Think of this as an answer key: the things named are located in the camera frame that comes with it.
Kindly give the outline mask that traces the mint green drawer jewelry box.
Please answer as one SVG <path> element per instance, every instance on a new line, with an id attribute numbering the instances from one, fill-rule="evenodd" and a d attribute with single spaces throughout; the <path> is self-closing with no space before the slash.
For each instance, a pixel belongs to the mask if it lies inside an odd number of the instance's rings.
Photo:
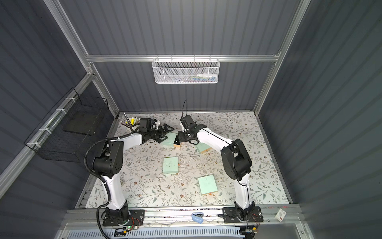
<path id="1" fill-rule="evenodd" d="M 165 157 L 163 159 L 163 174 L 178 173 L 178 157 Z"/>
<path id="2" fill-rule="evenodd" d="M 202 195 L 215 193 L 218 191 L 214 175 L 199 177 L 198 183 Z"/>

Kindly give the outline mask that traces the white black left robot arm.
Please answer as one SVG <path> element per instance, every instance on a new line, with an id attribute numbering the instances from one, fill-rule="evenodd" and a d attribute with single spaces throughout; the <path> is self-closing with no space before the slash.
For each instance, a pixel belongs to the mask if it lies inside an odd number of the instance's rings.
<path id="1" fill-rule="evenodd" d="M 120 171 L 123 167 L 124 150 L 145 143 L 161 143 L 175 129 L 167 124 L 160 125 L 155 119 L 145 118 L 143 123 L 130 127 L 130 133 L 109 137 L 93 143 L 86 151 L 84 165 L 87 171 L 102 182 L 106 203 L 97 207 L 96 221 L 103 226 L 127 226 L 132 228 L 143 223 L 144 211 L 135 216 L 129 211 L 123 195 Z"/>

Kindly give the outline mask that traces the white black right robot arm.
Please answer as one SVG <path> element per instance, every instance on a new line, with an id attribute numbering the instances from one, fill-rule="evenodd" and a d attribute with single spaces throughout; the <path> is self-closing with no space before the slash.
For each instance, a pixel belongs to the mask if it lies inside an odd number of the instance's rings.
<path id="1" fill-rule="evenodd" d="M 180 142 L 204 143 L 220 152 L 225 173 L 233 180 L 235 190 L 234 215 L 241 222 L 254 220 L 263 222 L 261 209 L 255 206 L 250 195 L 249 174 L 252 160 L 240 139 L 227 139 L 210 130 L 204 124 L 197 124 L 190 115 L 180 119 L 182 130 L 178 132 Z"/>

